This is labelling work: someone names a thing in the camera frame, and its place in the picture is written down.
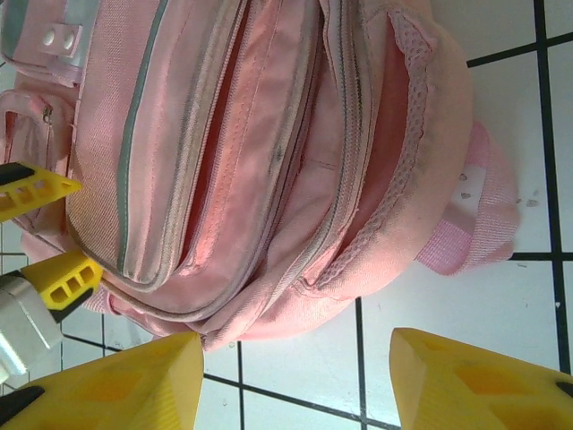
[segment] pink backpack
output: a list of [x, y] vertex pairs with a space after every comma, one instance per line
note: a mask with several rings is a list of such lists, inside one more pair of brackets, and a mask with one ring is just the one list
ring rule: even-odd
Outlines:
[[17, 220], [102, 264], [90, 309], [206, 349], [308, 331], [414, 260], [511, 255], [517, 192], [426, 0], [6, 0], [4, 162], [84, 185]]

